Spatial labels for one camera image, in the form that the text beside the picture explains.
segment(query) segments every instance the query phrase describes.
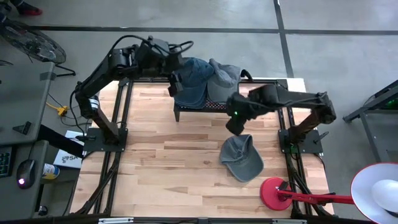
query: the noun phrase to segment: cap brim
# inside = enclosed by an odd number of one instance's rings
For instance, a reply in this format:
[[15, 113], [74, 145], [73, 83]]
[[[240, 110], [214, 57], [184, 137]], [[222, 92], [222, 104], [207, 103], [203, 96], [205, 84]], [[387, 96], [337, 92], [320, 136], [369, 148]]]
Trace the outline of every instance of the cap brim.
[[236, 86], [222, 87], [215, 82], [208, 81], [207, 94], [209, 100], [217, 103], [225, 103], [234, 92], [238, 91], [238, 83]]
[[203, 107], [206, 101], [206, 85], [207, 83], [203, 83], [195, 87], [184, 87], [183, 91], [174, 96], [174, 101], [180, 106]]
[[229, 162], [226, 163], [226, 166], [238, 181], [248, 182], [261, 173], [264, 169], [264, 161], [256, 148], [250, 146], [248, 148], [248, 157], [245, 160], [239, 164]]

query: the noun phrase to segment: yellow connector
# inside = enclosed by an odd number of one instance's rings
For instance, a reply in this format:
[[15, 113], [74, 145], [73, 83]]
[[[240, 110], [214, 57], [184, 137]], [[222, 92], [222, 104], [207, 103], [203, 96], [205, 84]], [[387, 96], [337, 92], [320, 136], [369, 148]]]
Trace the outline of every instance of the yellow connector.
[[63, 106], [61, 108], [57, 108], [58, 115], [59, 116], [65, 116], [66, 113], [68, 112], [69, 107], [68, 106]]
[[69, 107], [68, 107], [68, 106], [63, 106], [63, 107], [57, 108], [56, 106], [53, 106], [53, 105], [51, 105], [50, 103], [47, 103], [47, 102], [46, 102], [46, 104], [47, 104], [47, 106], [49, 106], [49, 107], [51, 107], [51, 108], [53, 108], [53, 109], [56, 109], [56, 110], [58, 111], [58, 115], [59, 115], [60, 117], [65, 116], [66, 113], [67, 113], [68, 110], [69, 110]]

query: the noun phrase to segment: denim cap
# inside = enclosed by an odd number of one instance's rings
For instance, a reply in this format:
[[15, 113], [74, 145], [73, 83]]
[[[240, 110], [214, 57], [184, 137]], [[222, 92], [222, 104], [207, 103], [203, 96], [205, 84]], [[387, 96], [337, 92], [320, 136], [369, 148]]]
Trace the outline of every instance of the denim cap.
[[186, 58], [184, 66], [174, 71], [180, 74], [183, 91], [174, 96], [174, 102], [182, 107], [202, 109], [206, 103], [206, 86], [214, 75], [213, 67], [199, 58]]
[[253, 137], [250, 134], [228, 138], [221, 147], [220, 162], [226, 165], [240, 182], [252, 180], [264, 168], [264, 161], [253, 146]]

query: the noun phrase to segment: person's shoe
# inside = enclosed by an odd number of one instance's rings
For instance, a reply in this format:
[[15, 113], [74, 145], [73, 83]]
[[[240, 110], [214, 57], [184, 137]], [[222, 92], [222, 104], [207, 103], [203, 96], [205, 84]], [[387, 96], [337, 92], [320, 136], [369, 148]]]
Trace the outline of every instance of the person's shoe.
[[17, 10], [19, 14], [23, 16], [38, 16], [43, 13], [41, 9], [31, 6], [26, 2], [22, 3], [20, 6], [17, 6]]

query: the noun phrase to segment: white lamp shade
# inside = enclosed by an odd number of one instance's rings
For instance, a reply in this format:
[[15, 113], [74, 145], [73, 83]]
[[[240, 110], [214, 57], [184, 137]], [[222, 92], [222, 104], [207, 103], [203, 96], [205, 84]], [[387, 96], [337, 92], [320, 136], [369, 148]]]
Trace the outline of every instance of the white lamp shade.
[[398, 181], [379, 180], [372, 187], [372, 196], [383, 209], [398, 212]]
[[379, 163], [359, 171], [351, 183], [351, 196], [358, 210], [368, 219], [381, 224], [398, 223], [398, 218], [386, 212], [396, 211], [396, 206], [391, 204], [391, 195], [385, 191], [394, 192], [395, 184], [398, 181], [398, 164]]

